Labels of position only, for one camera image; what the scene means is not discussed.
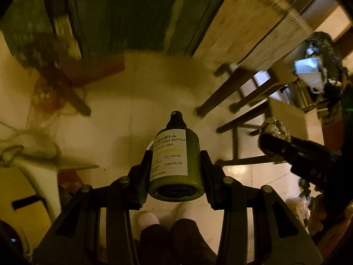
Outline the green pump bottle white label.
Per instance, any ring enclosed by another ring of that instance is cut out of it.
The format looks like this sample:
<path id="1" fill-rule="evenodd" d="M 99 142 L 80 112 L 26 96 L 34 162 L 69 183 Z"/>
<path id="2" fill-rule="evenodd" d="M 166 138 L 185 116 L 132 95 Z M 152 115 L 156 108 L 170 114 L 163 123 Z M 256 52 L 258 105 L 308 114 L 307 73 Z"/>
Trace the green pump bottle white label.
<path id="1" fill-rule="evenodd" d="M 189 202 L 204 193 L 199 138 L 182 113 L 173 111 L 153 142 L 149 195 L 164 202 Z"/>

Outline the wooden chair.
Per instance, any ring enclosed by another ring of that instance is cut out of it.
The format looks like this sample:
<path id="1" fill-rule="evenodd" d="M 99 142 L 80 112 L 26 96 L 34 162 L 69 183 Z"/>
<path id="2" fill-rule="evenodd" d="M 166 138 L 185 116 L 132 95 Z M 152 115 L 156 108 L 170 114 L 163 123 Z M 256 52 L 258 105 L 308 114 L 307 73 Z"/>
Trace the wooden chair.
<path id="1" fill-rule="evenodd" d="M 215 76 L 219 77 L 225 73 L 229 74 L 228 79 L 226 79 L 226 81 L 201 106 L 196 108 L 197 116 L 204 118 L 208 113 L 216 108 L 216 106 L 219 106 L 232 94 L 235 92 L 240 92 L 241 87 L 248 81 L 255 81 L 254 77 L 257 74 L 257 71 L 243 68 L 241 66 L 233 69 L 231 64 L 224 63 L 220 65 L 219 68 L 215 71 Z M 270 95 L 283 88 L 285 85 L 296 81 L 296 76 L 291 72 L 290 68 L 284 63 L 282 59 L 276 61 L 267 70 L 267 73 L 269 78 L 263 84 L 256 84 L 255 90 L 246 96 L 241 96 L 239 102 L 233 103 L 229 106 L 231 113 L 235 114 L 239 112 L 246 105 L 255 105 L 257 102 L 268 98 Z M 250 125 L 248 122 L 262 114 L 264 114 L 266 118 L 270 116 L 269 102 L 267 101 L 261 103 L 255 108 L 252 108 L 245 114 L 242 114 L 240 117 L 237 117 L 225 125 L 217 128 L 217 133 L 225 133 L 227 131 L 231 131 L 233 140 L 232 159 L 217 160 L 217 165 L 221 167 L 256 165 L 261 163 L 273 163 L 275 161 L 273 157 L 267 157 L 266 155 L 247 157 L 244 159 L 239 158 L 238 155 L 238 128 L 251 129 L 251 136 L 258 135 L 260 127 L 256 125 Z"/>

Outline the white plastic bag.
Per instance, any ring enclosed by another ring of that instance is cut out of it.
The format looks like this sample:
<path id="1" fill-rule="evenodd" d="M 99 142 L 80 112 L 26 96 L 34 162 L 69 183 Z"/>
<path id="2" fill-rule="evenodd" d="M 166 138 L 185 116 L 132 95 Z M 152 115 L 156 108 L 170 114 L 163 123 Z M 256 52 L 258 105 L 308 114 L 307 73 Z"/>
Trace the white plastic bag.
<path id="1" fill-rule="evenodd" d="M 321 61 L 310 57 L 294 62 L 295 74 L 311 89 L 313 93 L 323 93 L 327 82 L 327 73 Z"/>

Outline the patchwork patterned tablecloth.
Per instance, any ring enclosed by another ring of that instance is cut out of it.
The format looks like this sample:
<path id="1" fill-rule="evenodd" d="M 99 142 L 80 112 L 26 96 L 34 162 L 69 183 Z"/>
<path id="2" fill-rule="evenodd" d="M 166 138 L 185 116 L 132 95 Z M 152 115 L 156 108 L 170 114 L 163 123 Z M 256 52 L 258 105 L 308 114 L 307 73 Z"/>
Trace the patchwork patterned tablecloth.
<path id="1" fill-rule="evenodd" d="M 25 67 L 146 50 L 256 70 L 312 33 L 285 0 L 14 0 L 1 32 Z"/>

